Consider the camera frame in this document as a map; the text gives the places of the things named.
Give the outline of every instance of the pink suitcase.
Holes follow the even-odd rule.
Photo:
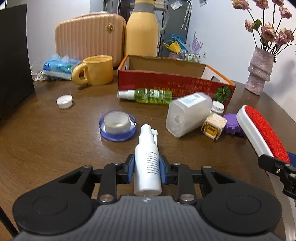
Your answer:
[[[115,13],[90,13],[61,22],[55,30],[60,56],[83,60],[95,55],[113,57],[118,66],[124,54],[125,19]]]

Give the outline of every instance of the purple cap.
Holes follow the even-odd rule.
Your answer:
[[[224,131],[226,134],[234,135],[241,131],[241,128],[237,122],[237,115],[233,113],[229,113],[224,115],[224,118],[227,120],[227,123],[224,127]]]

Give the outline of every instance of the watermelon picture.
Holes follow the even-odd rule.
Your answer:
[[[227,85],[219,87],[215,91],[214,100],[224,103],[231,95],[231,88]]]

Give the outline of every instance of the yellow cup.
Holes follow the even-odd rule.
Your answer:
[[[104,85],[113,79],[112,56],[98,55],[85,58],[72,70],[72,80],[77,85]],[[83,70],[84,78],[79,77]]]

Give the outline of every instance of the blue plastic lid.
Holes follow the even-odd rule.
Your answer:
[[[126,141],[126,140],[130,139],[136,133],[136,130],[137,130],[137,128],[136,128],[136,118],[132,114],[130,114],[128,112],[125,112],[125,111],[123,111],[123,112],[129,115],[130,121],[131,121],[130,130],[127,131],[127,132],[124,132],[124,133],[116,133],[116,134],[114,134],[114,133],[106,132],[104,118],[110,112],[106,113],[105,115],[103,115],[100,118],[99,125],[100,125],[101,136],[104,137],[106,140],[115,141],[115,142]]]

